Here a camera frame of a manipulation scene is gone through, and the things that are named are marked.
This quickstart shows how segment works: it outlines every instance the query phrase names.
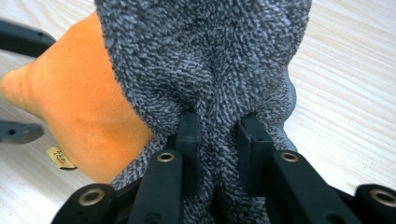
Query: tag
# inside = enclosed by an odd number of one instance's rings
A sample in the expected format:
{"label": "tag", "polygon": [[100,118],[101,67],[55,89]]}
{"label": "tag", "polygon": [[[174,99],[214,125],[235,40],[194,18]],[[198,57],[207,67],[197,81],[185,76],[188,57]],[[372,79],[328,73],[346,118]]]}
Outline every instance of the tag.
{"label": "tag", "polygon": [[52,147],[47,150],[49,157],[56,163],[61,170],[75,170],[75,166],[67,157],[62,153],[62,150],[58,147]]}

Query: light wood surface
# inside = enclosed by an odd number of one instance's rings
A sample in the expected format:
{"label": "light wood surface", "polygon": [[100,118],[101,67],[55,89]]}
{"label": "light wood surface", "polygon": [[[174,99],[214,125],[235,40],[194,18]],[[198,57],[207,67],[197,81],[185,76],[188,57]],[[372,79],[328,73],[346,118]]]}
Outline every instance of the light wood surface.
{"label": "light wood surface", "polygon": [[[353,194],[377,183],[396,189],[396,2],[314,1],[304,42],[290,64],[298,102],[285,129],[332,186]],[[0,18],[56,39],[94,11],[92,0],[2,0]],[[0,76],[32,61],[0,51]],[[40,122],[0,99],[0,119]],[[0,143],[0,223],[50,223],[91,183],[58,170],[49,132],[27,145]]]}

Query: orange object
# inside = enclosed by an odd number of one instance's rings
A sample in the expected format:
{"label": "orange object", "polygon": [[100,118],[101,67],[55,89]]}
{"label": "orange object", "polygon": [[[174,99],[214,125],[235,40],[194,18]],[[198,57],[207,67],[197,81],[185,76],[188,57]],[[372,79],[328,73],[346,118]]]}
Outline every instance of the orange object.
{"label": "orange object", "polygon": [[46,121],[69,160],[98,182],[109,183],[152,136],[122,95],[96,13],[5,74],[0,93]]}

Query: screw hole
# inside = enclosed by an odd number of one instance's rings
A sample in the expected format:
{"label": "screw hole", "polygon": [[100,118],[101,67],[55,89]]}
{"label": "screw hole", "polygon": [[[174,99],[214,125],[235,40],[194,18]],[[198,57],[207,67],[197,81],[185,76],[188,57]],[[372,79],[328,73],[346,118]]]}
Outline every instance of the screw hole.
{"label": "screw hole", "polygon": [[372,189],[370,190],[370,195],[379,203],[389,207],[396,207],[396,196],[389,192],[382,189]]}
{"label": "screw hole", "polygon": [[92,200],[95,200],[97,197],[99,197],[98,192],[91,192],[91,193],[87,194],[84,199],[87,201],[92,201]]}
{"label": "screw hole", "polygon": [[17,133],[17,130],[15,130],[15,129],[10,129],[10,130],[8,130],[8,134],[9,135],[14,135],[14,134],[16,134]]}
{"label": "screw hole", "polygon": [[172,161],[175,158],[175,155],[172,153],[164,152],[158,156],[159,161],[167,162]]}
{"label": "screw hole", "polygon": [[346,222],[334,213],[329,213],[326,215],[326,219],[332,224],[345,224]]}
{"label": "screw hole", "polygon": [[295,162],[298,160],[298,157],[292,153],[284,152],[280,154],[280,157],[285,161],[292,161]]}

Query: gray knit fabric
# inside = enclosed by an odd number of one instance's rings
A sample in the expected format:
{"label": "gray knit fabric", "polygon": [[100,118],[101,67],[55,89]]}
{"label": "gray knit fabric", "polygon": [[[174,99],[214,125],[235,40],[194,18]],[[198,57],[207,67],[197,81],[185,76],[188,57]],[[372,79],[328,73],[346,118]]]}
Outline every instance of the gray knit fabric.
{"label": "gray knit fabric", "polygon": [[283,123],[295,104],[287,65],[302,41],[309,0],[96,0],[117,81],[154,132],[140,156],[112,182],[144,174],[152,153],[193,109],[202,129],[203,181],[185,199],[185,223],[214,223],[219,200],[229,223],[266,223],[264,198],[242,191],[234,127],[258,114],[277,149],[295,147]]}

